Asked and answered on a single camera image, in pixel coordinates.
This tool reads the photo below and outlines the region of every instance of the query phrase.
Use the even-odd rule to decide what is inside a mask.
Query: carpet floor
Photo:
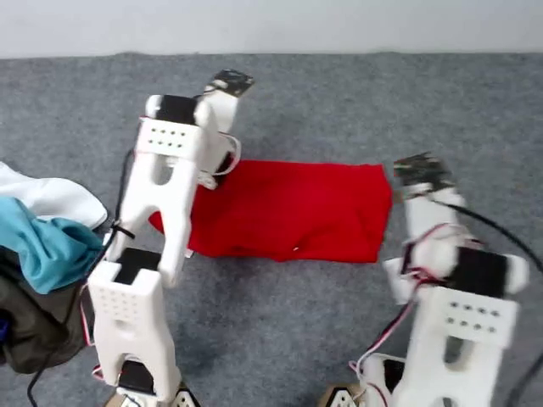
[[[0,160],[29,176],[78,181],[109,208],[137,117],[154,93],[192,96],[216,71],[253,75],[232,134],[244,157],[384,163],[430,150],[470,208],[500,221],[543,254],[543,55],[227,55],[0,60]],[[499,252],[519,254],[467,220]],[[400,253],[403,208],[389,220],[381,259]],[[137,245],[159,250],[150,227]],[[493,406],[543,350],[543,278],[532,270]],[[353,382],[356,358],[395,315],[379,264],[265,259],[186,262],[165,295],[184,378],[205,407],[314,406],[332,382]],[[383,346],[404,355],[410,323]],[[95,406],[111,388],[95,382],[86,349],[45,372],[41,406]],[[0,368],[2,405],[27,405],[29,376]],[[534,385],[522,406],[538,406]]]

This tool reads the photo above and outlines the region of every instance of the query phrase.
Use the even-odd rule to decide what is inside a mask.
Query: teal cloth
[[[19,254],[25,279],[47,294],[84,277],[102,242],[78,222],[40,220],[18,199],[0,197],[0,246]]]

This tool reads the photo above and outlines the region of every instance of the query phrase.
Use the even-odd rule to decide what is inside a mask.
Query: red cloth
[[[382,165],[241,161],[198,187],[188,247],[216,256],[375,262],[392,205]],[[159,231],[160,213],[149,218]]]

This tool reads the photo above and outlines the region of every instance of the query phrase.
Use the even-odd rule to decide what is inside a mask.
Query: white cloth
[[[64,178],[30,178],[0,161],[0,196],[19,199],[41,219],[66,218],[91,229],[108,217],[106,208],[85,187]]]

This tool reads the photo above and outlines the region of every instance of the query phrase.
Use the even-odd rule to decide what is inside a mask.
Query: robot
[[[173,288],[190,236],[197,185],[214,189],[241,154],[228,135],[238,99],[253,79],[223,70],[201,95],[151,96],[140,119],[134,160],[109,248],[88,278],[95,312],[94,342],[100,365],[95,376],[116,387],[108,405],[198,407],[176,366],[165,320],[163,287]],[[162,175],[171,169],[171,177]],[[128,248],[158,209],[165,223],[161,254]]]
[[[398,317],[351,367],[359,384],[334,387],[322,407],[490,407],[518,304],[526,260],[496,254],[459,226],[464,206],[445,167],[429,153],[395,163],[410,240],[384,262]],[[378,347],[418,303],[407,356]]]
[[[116,388],[109,407],[199,407],[182,382],[165,320],[163,287],[179,282],[197,185],[214,189],[241,153],[228,135],[238,99],[253,79],[217,74],[201,95],[155,95],[134,149],[120,201],[117,231],[88,279],[95,312],[94,373]],[[161,180],[171,169],[168,181]],[[404,185],[410,241],[403,256],[384,262],[398,317],[357,363],[359,384],[334,387],[323,407],[490,407],[518,305],[506,295],[529,279],[527,262],[496,254],[458,224],[464,205],[444,166],[429,154],[395,163]],[[158,209],[165,225],[161,254],[128,243]],[[378,354],[380,344],[418,303],[407,356]],[[448,360],[451,339],[459,355]]]

